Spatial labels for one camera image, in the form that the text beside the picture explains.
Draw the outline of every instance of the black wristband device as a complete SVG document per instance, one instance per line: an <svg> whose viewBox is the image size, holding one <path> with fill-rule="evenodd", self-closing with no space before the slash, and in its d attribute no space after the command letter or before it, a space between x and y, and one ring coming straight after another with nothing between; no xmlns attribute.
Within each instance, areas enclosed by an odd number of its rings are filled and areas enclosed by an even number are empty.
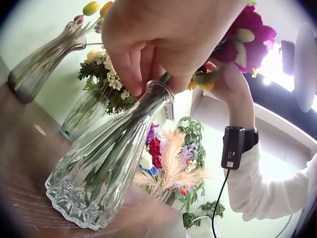
<svg viewBox="0 0 317 238"><path fill-rule="evenodd" d="M241 156L259 142L256 128L246 131L243 127L227 126L223 137L221 167L237 170Z"/></svg>

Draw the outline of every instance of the green plant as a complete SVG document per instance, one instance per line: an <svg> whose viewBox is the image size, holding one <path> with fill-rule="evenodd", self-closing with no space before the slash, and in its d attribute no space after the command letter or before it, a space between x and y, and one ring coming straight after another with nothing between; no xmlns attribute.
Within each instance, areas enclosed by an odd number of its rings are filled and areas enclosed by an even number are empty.
<svg viewBox="0 0 317 238"><path fill-rule="evenodd" d="M200 226L200 219L196 220L193 222L193 220L195 220L196 218L198 218L198 216L196 216L193 213L189 213L189 212L185 212L183 213L183 223L184 223L184 227L186 229L192 227L192 226Z"/></svg>
<svg viewBox="0 0 317 238"><path fill-rule="evenodd" d="M203 138L202 131L204 131L203 125L199 122L196 122L195 120L192 120L188 116L183 117L180 120L180 122L185 121L188 122L188 126L178 127L178 129L181 132L186 134L183 146L187 148L193 147L192 149L195 151L195 158L192 159L196 160L196 166L202 168L204 166L204 159L206 156L206 151L201 144ZM185 197L176 192L175 198L183 203L182 208L180 210L182 210L185 207L186 212L189 211L190 205L197 201L197 193L199 190L202 190L200 195L205 196L205 188L203 183L201 183L198 186L193 186L191 188L191 193L187 193Z"/></svg>
<svg viewBox="0 0 317 238"><path fill-rule="evenodd" d="M204 159L206 157L206 151L201 144L203 139L202 132L204 132L203 125L195 120L192 120L189 116L183 117L180 120L180 122L185 121L188 121L188 126L179 126L178 129L186 134L184 145L187 147L190 147L193 143L196 145L194 148L198 153L196 161L197 165L201 168L204 166Z"/></svg>
<svg viewBox="0 0 317 238"><path fill-rule="evenodd" d="M206 216L209 216L210 219L211 219L212 218L212 214L213 214L213 212L215 210L216 202L217 201L206 202L205 204L200 205L199 208L202 209L203 211L205 211L206 212ZM224 206L219 202L218 205L217 205L215 216L219 216L219 217L223 218L224 210L225 210Z"/></svg>

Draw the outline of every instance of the yellow flower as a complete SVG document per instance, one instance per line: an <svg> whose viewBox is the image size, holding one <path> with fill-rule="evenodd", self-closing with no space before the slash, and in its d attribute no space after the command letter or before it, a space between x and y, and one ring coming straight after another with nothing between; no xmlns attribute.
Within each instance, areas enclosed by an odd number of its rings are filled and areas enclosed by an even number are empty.
<svg viewBox="0 0 317 238"><path fill-rule="evenodd" d="M198 84L198 87L200 87L202 90L205 90L205 91L210 91L214 88L214 84L213 83L210 83L210 84L206 84L206 85L201 85L201 84Z"/></svg>
<svg viewBox="0 0 317 238"><path fill-rule="evenodd" d="M113 2L107 2L101 9L100 9L100 16L105 17L107 11L109 10L110 6Z"/></svg>
<svg viewBox="0 0 317 238"><path fill-rule="evenodd" d="M82 10L82 13L86 16L91 16L98 11L100 5L97 2L88 3Z"/></svg>
<svg viewBox="0 0 317 238"><path fill-rule="evenodd" d="M257 75L257 71L256 71L256 69L252 69L252 71L253 71L252 78L255 78Z"/></svg>
<svg viewBox="0 0 317 238"><path fill-rule="evenodd" d="M196 87L197 87L197 83L194 80L191 80L187 87L187 90L194 90Z"/></svg>
<svg viewBox="0 0 317 238"><path fill-rule="evenodd" d="M96 53L97 53L96 50L91 50L91 51L89 51L88 54L87 54L87 59L88 59L88 60L94 59L94 58L96 57Z"/></svg>

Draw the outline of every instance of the glass vase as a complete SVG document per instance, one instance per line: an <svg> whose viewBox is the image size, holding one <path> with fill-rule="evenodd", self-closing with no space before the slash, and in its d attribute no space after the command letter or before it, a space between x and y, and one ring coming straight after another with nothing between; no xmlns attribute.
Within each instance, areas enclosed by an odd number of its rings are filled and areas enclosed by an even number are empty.
<svg viewBox="0 0 317 238"><path fill-rule="evenodd" d="M104 228L116 215L154 118L173 103L165 83L150 81L147 88L132 108L79 139L45 182L53 207L82 228Z"/></svg>
<svg viewBox="0 0 317 238"><path fill-rule="evenodd" d="M69 22L63 32L22 60L9 74L8 85L24 104L37 96L53 70L70 52L86 48L79 25Z"/></svg>
<svg viewBox="0 0 317 238"><path fill-rule="evenodd" d="M71 142L77 140L105 113L107 101L99 89L85 92L68 113L60 132Z"/></svg>

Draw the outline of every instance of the wooden table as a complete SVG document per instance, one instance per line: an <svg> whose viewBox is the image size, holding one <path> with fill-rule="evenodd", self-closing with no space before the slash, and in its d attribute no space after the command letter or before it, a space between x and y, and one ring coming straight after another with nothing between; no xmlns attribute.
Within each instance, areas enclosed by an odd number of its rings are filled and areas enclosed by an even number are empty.
<svg viewBox="0 0 317 238"><path fill-rule="evenodd" d="M1 204L26 237L185 238L182 215L134 184L105 229L82 229L65 220L46 197L44 182L71 143L36 102L21 104L9 90L0 57Z"/></svg>

